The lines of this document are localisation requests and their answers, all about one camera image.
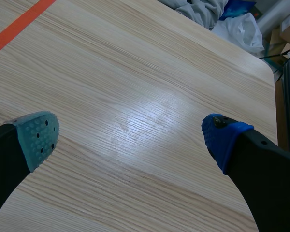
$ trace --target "metal pole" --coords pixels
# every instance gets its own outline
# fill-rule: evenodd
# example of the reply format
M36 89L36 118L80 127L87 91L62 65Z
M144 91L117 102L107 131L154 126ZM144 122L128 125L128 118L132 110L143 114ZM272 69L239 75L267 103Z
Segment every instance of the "metal pole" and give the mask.
M261 33L265 36L277 27L290 14L290 0L280 0L272 6L257 24Z

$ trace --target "teal rubber fingertip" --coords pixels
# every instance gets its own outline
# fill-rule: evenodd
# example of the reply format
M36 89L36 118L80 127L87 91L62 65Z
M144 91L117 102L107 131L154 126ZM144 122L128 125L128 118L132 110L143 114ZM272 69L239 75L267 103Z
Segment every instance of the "teal rubber fingertip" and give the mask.
M51 112L36 112L5 123L17 129L18 141L32 173L56 148L59 122Z

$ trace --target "black cable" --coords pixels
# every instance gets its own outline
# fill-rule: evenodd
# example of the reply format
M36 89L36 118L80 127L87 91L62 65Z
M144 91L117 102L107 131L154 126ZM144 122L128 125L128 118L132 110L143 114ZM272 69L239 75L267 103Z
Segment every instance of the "black cable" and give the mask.
M267 56L267 57L261 57L259 59L267 59L267 58L272 58L272 57L280 57L280 56L284 56L284 55L287 55L288 52L290 52L290 49L281 53L281 54L276 54L276 55L271 55L271 56Z
M279 76L279 78L277 79L277 81L279 81L281 79L281 77L283 76L283 74L284 74L284 72L281 73L281 75Z

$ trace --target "blue object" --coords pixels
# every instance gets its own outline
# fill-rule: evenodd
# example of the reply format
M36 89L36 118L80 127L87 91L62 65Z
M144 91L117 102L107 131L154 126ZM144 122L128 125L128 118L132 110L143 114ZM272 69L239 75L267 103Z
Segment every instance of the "blue object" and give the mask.
M255 4L256 2L251 0L229 0L219 20L223 21L226 18L235 18L245 15Z
M253 130L254 127L244 122L234 121L230 124L225 123L225 126L218 128L214 124L216 117L224 116L219 114L208 115L202 122L202 131L208 150L223 174L226 175L227 165L237 137L247 130Z
M17 128L19 144L30 172L39 167L57 145L59 122L51 112L36 112L5 123Z

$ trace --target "wooden table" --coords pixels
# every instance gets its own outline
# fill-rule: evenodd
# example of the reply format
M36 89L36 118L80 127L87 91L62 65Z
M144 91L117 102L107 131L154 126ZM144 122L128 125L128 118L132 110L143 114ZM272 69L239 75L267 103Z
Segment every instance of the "wooden table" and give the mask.
M0 31L37 0L0 0ZM270 68L155 0L57 0L0 51L0 124L60 120L0 232L257 231L208 154L221 113L276 143Z

